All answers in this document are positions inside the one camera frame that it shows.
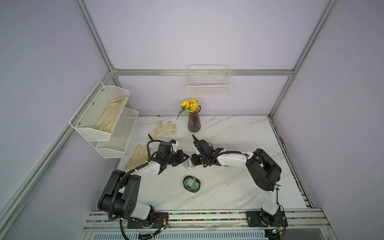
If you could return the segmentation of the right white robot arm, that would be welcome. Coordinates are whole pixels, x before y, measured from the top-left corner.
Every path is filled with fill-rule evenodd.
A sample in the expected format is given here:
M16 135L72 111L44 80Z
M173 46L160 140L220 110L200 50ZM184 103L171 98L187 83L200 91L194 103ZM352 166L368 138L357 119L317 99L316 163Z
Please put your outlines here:
M278 182L281 179L281 167L263 150L242 153L227 151L223 148L214 149L205 140L193 136L196 153L191 156L192 164L211 166L233 166L247 169L259 189L262 190L261 218L266 225L278 221L281 206L278 203Z

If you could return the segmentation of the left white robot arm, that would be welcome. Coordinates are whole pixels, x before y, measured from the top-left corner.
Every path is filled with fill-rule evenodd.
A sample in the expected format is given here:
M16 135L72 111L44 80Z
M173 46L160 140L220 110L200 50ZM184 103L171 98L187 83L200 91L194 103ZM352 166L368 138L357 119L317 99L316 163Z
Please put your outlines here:
M138 202L140 184L147 178L161 174L167 166L177 167L189 155L177 150L178 142L151 140L146 145L145 163L131 170L115 170L98 201L98 210L108 214L108 220L119 220L120 231L125 240L128 236L123 228L123 220L136 222L144 228L151 227L155 221L155 208Z

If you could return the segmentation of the clear pouch with black zipper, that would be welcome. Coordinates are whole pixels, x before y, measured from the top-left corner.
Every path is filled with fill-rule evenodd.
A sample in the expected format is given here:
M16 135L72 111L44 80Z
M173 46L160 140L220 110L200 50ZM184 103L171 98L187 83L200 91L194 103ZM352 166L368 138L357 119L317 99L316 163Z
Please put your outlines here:
M186 176L183 179L183 186L187 191L197 193L201 188L201 182L193 176Z

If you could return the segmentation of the light green usb charger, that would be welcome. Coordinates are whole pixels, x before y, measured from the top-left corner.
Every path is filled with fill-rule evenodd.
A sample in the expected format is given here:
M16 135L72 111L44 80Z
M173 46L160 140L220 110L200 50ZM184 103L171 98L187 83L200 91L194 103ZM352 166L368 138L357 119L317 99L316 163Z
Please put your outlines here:
M193 189L195 186L196 186L197 182L193 179L188 179L187 181L187 186L190 188L190 189Z

